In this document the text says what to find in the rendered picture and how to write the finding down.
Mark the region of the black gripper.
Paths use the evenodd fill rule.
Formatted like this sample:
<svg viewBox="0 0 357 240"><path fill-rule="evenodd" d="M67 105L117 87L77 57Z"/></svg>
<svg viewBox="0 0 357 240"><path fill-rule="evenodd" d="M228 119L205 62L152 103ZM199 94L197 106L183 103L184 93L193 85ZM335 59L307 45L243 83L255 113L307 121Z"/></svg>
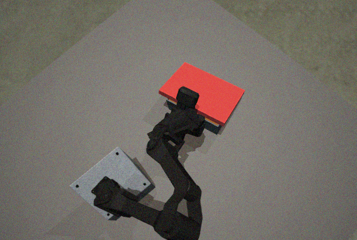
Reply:
<svg viewBox="0 0 357 240"><path fill-rule="evenodd" d="M172 108L171 113L166 113L164 118L171 117L173 115L176 115L188 108L191 108L195 110L195 105L198 102L199 99L199 93L182 86L181 88L178 89L178 93L176 96L177 99L177 104L176 108Z"/></svg>

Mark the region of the red rectangular panel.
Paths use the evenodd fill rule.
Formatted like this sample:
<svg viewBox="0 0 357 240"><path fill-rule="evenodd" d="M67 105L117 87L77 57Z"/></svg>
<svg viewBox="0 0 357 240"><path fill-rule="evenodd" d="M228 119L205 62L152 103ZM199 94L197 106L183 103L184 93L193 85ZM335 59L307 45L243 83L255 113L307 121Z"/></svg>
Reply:
<svg viewBox="0 0 357 240"><path fill-rule="evenodd" d="M191 64L181 67L159 89L159 94L178 102L179 88L186 87L199 94L197 114L224 127L245 90Z"/></svg>

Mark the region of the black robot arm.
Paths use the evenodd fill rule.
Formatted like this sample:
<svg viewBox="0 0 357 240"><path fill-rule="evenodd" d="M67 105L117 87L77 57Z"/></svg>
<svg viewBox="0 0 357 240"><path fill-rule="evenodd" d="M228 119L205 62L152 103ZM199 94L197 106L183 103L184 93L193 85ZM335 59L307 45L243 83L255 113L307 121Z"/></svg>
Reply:
<svg viewBox="0 0 357 240"><path fill-rule="evenodd" d="M198 240L202 226L202 190L178 160L184 145L183 135L200 137L205 129L205 117L192 108L161 120L151 132L146 153L160 164L174 186L173 195L158 211L138 202L138 196L120 188L105 176L91 191L96 198L93 205L117 217L134 217L150 226L166 240ZM168 141L172 141L175 146ZM177 211L185 199L188 216Z"/></svg>

